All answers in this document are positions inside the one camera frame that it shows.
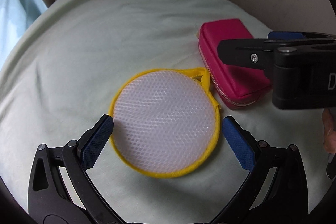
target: pink case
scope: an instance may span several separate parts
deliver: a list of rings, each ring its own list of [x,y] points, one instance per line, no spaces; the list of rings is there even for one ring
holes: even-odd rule
[[[225,105],[237,109],[253,104],[271,90],[262,70],[224,65],[217,55],[221,40],[253,38],[239,19],[204,23],[199,31],[199,52]]]

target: yellow fabric loop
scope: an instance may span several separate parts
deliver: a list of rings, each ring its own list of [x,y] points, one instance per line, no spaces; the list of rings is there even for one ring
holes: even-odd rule
[[[117,147],[115,146],[114,140],[113,140],[113,134],[110,137],[110,142],[111,145],[113,146],[115,152],[117,153],[117,155],[121,158],[121,160],[127,164],[129,167],[131,167],[132,169],[140,172],[143,175],[146,176],[150,176],[150,177],[154,177],[154,178],[162,178],[162,179],[167,179],[167,178],[176,178],[176,177],[180,177],[180,176],[184,176],[192,171],[194,171],[195,169],[197,169],[202,163],[204,163],[204,161],[210,156],[210,154],[212,153],[212,151],[214,150],[214,148],[217,145],[218,142],[218,138],[219,138],[219,134],[221,131],[221,118],[220,118],[220,114],[219,114],[219,103],[215,100],[215,98],[213,97],[213,95],[210,92],[210,73],[207,69],[205,68],[194,68],[194,69],[187,69],[187,70],[174,70],[174,69],[152,69],[152,70],[148,70],[148,71],[144,71],[141,72],[135,76],[133,76],[130,80],[128,80],[117,92],[117,94],[114,96],[111,105],[110,105],[110,109],[109,109],[109,115],[111,117],[113,117],[113,110],[114,110],[114,105],[119,97],[119,95],[121,94],[122,90],[133,80],[135,80],[136,78],[146,75],[148,73],[151,72],[155,72],[155,71],[160,71],[160,70],[170,70],[170,71],[176,71],[179,73],[182,73],[190,78],[193,78],[195,81],[197,81],[203,88],[203,90],[205,91],[205,93],[207,94],[209,100],[211,101],[211,104],[213,106],[213,109],[215,110],[215,131],[213,133],[213,136],[209,142],[208,147],[206,148],[206,150],[204,151],[204,153],[202,154],[202,156],[196,160],[193,164],[189,165],[188,167],[182,169],[182,170],[178,170],[178,171],[174,171],[174,172],[170,172],[170,173],[154,173],[154,172],[149,172],[149,171],[145,171],[142,170],[134,165],[132,165],[131,163],[129,163],[124,157],[123,155],[120,153],[120,151],[117,149]]]

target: human hand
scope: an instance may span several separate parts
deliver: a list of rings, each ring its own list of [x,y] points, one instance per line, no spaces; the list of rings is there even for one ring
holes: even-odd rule
[[[330,154],[336,154],[336,131],[334,131],[334,120],[328,108],[322,113],[324,125],[324,149]]]

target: mesh laundry bag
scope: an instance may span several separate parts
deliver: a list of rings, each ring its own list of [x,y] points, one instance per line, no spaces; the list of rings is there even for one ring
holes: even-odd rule
[[[131,78],[112,100],[110,138],[120,158],[156,178],[185,175],[215,148],[219,104],[204,68],[156,69]]]

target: bed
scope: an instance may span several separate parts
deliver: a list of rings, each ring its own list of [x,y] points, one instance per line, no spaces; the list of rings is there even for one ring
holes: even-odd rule
[[[239,18],[256,38],[271,31],[227,0],[58,0],[39,16],[0,71],[0,174],[19,204],[27,210],[39,144],[57,147],[78,139],[139,72],[204,66],[196,33],[202,23],[226,18]],[[322,111],[278,110],[271,94],[232,111],[215,97],[222,117],[232,115],[257,140],[298,146],[311,211],[331,184],[325,174]],[[161,224],[210,221],[247,175],[223,137],[201,167],[180,178],[143,176],[127,167],[109,143],[87,172],[125,221]],[[81,206],[73,189],[70,195]]]

